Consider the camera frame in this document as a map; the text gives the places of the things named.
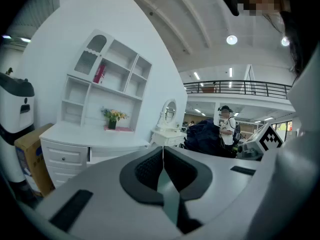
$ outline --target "flower pot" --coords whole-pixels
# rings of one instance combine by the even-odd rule
[[[117,121],[111,121],[111,120],[109,120],[108,128],[115,130],[115,129],[116,129],[116,124],[117,124]]]

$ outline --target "white shirt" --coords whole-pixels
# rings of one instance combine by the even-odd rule
[[[225,119],[224,122],[221,124],[221,130],[231,131],[232,134],[223,134],[221,133],[221,137],[224,141],[225,145],[232,145],[234,143],[234,133],[236,130],[236,120],[232,117],[230,119]]]

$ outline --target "round mirror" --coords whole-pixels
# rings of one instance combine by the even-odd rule
[[[165,122],[170,123],[176,114],[176,103],[171,101],[165,108]]]

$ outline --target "white bookshelf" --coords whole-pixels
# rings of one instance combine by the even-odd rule
[[[101,66],[104,77],[93,82]],[[129,117],[118,121],[117,126],[135,131],[151,68],[152,64],[131,48],[94,30],[70,67],[58,118],[84,129],[103,129],[104,107],[126,113]]]

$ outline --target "black metal railing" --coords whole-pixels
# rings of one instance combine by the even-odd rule
[[[244,80],[217,80],[184,83],[187,94],[242,94],[288,99],[291,85]]]

